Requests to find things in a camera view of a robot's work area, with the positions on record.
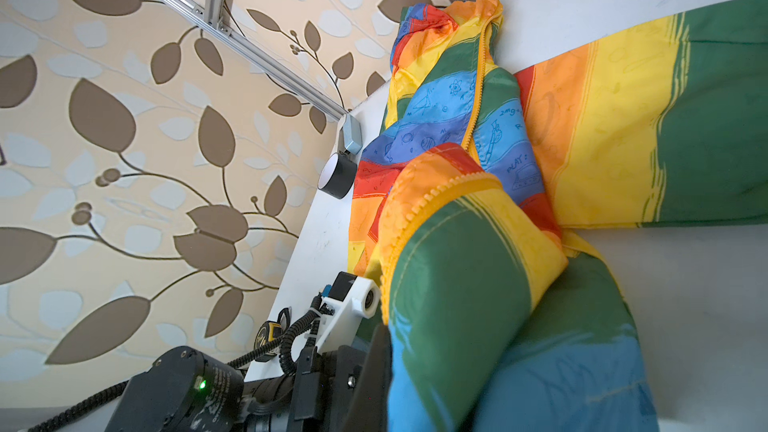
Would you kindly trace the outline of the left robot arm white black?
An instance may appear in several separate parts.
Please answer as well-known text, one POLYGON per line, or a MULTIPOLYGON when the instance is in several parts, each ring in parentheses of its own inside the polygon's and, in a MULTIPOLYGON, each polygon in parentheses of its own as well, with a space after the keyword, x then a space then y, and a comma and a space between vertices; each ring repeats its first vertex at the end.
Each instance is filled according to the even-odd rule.
POLYGON ((228 363, 181 346, 147 371, 35 425, 58 431, 116 401, 108 431, 384 431, 392 341, 375 329, 368 350, 317 347, 310 310, 279 337, 228 363))

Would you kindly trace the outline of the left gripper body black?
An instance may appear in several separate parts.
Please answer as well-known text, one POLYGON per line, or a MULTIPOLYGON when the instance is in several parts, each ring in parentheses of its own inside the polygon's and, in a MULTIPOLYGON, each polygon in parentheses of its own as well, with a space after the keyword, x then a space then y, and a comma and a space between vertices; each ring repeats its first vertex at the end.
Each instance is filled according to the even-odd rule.
POLYGON ((306 347, 293 375, 247 382, 234 367, 189 347, 131 378, 109 431, 384 431, 392 343, 376 328, 368 351, 306 347))

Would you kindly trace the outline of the rainbow striped jacket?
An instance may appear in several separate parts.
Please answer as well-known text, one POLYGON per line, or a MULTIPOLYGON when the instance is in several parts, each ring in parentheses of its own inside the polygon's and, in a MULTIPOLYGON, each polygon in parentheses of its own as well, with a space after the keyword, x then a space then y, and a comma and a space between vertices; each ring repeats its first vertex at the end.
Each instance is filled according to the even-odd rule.
POLYGON ((517 73, 499 0, 403 9, 351 271, 381 290, 389 431, 655 431, 635 321, 582 229, 767 220, 767 0, 517 73))

